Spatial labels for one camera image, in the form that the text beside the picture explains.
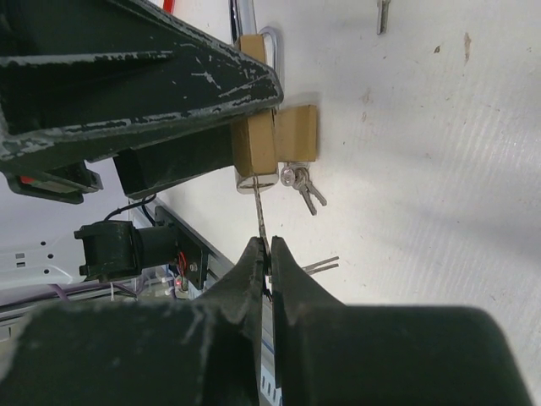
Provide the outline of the red cable lock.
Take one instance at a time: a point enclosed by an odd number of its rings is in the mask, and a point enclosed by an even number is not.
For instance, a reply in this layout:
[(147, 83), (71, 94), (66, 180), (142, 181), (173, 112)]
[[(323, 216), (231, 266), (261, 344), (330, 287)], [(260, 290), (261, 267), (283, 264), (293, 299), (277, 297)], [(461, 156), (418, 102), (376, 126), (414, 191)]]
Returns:
[(175, 9), (175, 4), (176, 4), (176, 1), (175, 0), (164, 0), (163, 1), (163, 5), (162, 5), (162, 8), (169, 14), (173, 14), (174, 13), (174, 9)]

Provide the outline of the wide brass padlock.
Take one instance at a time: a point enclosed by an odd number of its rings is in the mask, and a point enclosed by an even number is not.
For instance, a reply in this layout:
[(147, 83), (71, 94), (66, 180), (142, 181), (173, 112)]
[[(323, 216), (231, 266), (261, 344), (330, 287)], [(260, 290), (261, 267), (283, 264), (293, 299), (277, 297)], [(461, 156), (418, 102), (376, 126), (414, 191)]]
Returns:
[(278, 89), (272, 107), (254, 107), (249, 85), (235, 93), (239, 99), (233, 105), (242, 110), (242, 117), (232, 124), (232, 157), (237, 191), (245, 195), (253, 194), (257, 188), (269, 189), (278, 179), (275, 110), (283, 100), (283, 89), (277, 71), (272, 73), (273, 84)]

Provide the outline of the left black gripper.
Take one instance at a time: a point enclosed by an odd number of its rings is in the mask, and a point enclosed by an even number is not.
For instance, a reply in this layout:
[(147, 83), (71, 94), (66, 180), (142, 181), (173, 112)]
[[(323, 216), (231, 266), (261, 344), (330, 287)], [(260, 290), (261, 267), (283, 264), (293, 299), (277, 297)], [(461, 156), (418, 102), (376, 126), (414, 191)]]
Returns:
[(268, 65), (150, 2), (1, 4), (1, 169), (17, 195), (82, 204), (103, 189), (82, 161), (115, 155), (132, 200), (230, 167), (233, 120), (282, 98)]

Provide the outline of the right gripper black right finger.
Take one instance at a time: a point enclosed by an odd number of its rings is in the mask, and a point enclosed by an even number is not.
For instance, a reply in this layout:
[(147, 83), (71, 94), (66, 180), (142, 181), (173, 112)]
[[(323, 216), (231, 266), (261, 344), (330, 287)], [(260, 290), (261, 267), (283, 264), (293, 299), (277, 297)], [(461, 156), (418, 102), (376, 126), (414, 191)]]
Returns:
[(467, 306), (347, 305), (271, 243), (275, 378), (286, 405), (529, 405), (504, 333)]

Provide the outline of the long shackle brass padlock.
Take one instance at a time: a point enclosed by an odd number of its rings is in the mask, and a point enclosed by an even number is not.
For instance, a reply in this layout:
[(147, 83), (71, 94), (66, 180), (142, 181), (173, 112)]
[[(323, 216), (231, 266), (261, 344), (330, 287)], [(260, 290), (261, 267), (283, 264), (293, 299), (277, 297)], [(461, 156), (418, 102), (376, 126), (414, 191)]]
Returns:
[[(283, 70), (281, 35), (273, 27), (256, 28), (254, 3), (229, 3), (232, 42), (241, 52), (267, 63), (277, 71)], [(313, 162), (317, 157), (318, 109), (314, 105), (279, 108), (275, 110), (275, 146), (278, 162)]]

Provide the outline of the cable lock keys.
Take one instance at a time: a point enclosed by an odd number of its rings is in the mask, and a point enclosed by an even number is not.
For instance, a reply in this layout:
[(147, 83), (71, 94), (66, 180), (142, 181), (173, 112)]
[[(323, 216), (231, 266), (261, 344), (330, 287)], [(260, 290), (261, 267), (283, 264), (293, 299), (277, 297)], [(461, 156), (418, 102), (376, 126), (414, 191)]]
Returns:
[(390, 4), (391, 0), (377, 1), (378, 18), (376, 32), (378, 36), (383, 35), (387, 32)]

